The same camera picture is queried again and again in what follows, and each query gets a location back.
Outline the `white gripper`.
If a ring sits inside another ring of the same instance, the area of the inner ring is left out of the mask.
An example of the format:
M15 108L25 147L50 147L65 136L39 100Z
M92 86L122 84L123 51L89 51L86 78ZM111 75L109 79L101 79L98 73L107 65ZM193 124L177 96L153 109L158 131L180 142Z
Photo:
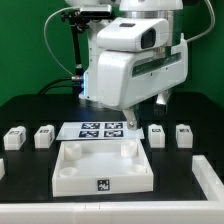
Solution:
M171 48L171 55L154 59L154 51L140 53L104 51L98 61L98 99L107 108L124 110L130 130L138 129L131 107L156 97L154 113L164 116L171 93L168 90L185 81L188 72L188 46L184 39Z

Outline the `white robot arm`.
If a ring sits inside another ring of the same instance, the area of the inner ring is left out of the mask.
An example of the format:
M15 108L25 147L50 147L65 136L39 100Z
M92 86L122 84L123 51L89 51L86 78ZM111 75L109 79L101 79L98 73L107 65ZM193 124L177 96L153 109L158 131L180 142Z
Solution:
M168 96L188 72L181 33L182 0L65 0L87 25L89 66L80 98L124 113L138 128L135 107Z

